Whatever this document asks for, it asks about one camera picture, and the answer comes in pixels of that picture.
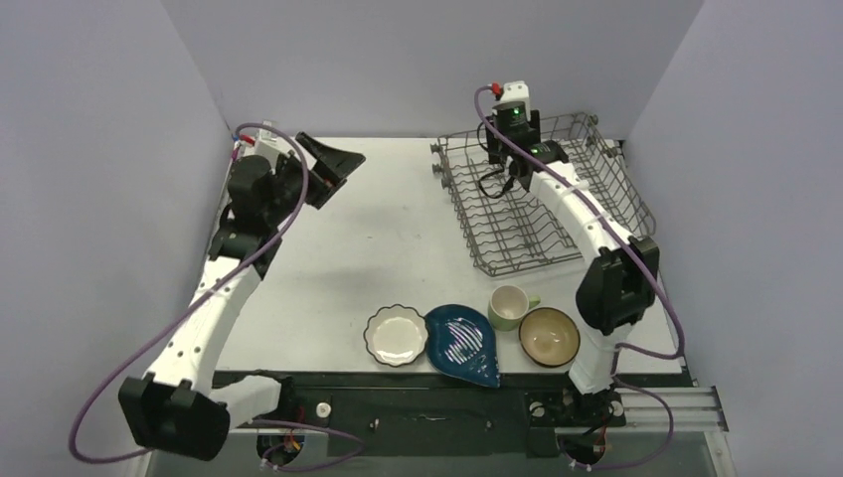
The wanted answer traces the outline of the white scalloped black-rimmed dish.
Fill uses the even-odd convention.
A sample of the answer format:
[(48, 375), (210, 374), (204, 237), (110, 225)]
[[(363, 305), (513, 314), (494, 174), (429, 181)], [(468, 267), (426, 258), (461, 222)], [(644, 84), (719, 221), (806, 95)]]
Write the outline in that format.
[(428, 331), (416, 308), (393, 304), (379, 308), (368, 318), (363, 340), (367, 354), (378, 364), (400, 368), (424, 354)]

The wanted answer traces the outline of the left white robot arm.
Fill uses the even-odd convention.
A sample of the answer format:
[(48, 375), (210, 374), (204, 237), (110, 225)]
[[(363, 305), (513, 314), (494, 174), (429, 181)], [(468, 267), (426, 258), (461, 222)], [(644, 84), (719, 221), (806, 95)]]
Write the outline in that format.
[(146, 448), (214, 459), (229, 432), (255, 417), (284, 427), (296, 399), (279, 379), (249, 376), (221, 389), (213, 377), (246, 302), (281, 245), (279, 231), (305, 206), (322, 208), (366, 161), (300, 132), (284, 152), (257, 137), (237, 155), (189, 316), (140, 378), (127, 378), (118, 401), (135, 442)]

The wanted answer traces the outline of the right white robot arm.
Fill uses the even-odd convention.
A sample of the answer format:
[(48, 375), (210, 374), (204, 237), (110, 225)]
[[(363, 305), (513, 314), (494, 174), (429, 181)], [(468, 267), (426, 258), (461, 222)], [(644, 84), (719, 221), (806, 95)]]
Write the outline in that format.
[(509, 176), (541, 203), (574, 241), (587, 270), (576, 291), (581, 344), (569, 376), (575, 388), (561, 401), (563, 416), (585, 424), (600, 410), (597, 393), (609, 389), (617, 347), (653, 305), (659, 249), (614, 219), (555, 140), (544, 140), (522, 101), (494, 106), (484, 117), (487, 148)]

